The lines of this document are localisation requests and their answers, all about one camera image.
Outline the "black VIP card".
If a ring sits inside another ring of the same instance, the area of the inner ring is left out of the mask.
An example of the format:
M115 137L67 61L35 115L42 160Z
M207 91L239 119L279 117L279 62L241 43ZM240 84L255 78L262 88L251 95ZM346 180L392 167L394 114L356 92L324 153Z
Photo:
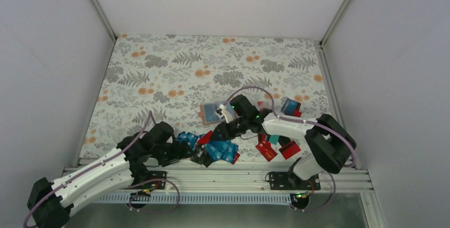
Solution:
M209 153L204 148L197 149L190 160L205 167L208 167L213 163L213 160L211 159Z

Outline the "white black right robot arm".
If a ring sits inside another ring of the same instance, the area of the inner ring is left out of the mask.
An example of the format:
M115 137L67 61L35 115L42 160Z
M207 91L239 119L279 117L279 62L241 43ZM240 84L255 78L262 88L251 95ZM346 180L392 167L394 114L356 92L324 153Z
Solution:
M231 140L250 130L306 141L310 154L296 160L287 176L288 184L293 189L301 189L310 177L323 171L338 174L349 158L356 157L355 141L329 114L301 120L271 109L259 110L242 94L229 102L237 117L232 117L225 104L219 105L215 113L223 121L214 129L212 140Z

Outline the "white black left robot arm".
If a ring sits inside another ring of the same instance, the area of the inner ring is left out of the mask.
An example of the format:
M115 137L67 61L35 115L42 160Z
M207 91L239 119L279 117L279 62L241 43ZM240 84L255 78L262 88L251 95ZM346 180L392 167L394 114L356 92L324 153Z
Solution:
M73 173L36 181L23 226L33 219L35 227L63 227L83 207L116 190L163 189L166 174L150 171L146 161L155 159L157 166L168 166L190 157L194 145L186 133L176 137L166 122L127 136L103 157Z

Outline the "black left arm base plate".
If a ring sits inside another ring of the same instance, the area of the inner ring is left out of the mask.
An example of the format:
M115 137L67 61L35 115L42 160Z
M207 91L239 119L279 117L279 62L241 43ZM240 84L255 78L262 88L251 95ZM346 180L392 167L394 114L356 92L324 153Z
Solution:
M165 189L166 183L156 179L166 179L166 171L147 171L138 174L128 189Z

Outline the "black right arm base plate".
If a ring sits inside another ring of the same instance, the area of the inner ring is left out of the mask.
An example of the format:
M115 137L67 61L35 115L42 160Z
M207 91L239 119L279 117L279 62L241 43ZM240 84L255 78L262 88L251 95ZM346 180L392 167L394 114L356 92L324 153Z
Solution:
M320 190L321 184L318 175L302 180L291 172L272 171L266 174L265 181L271 190Z

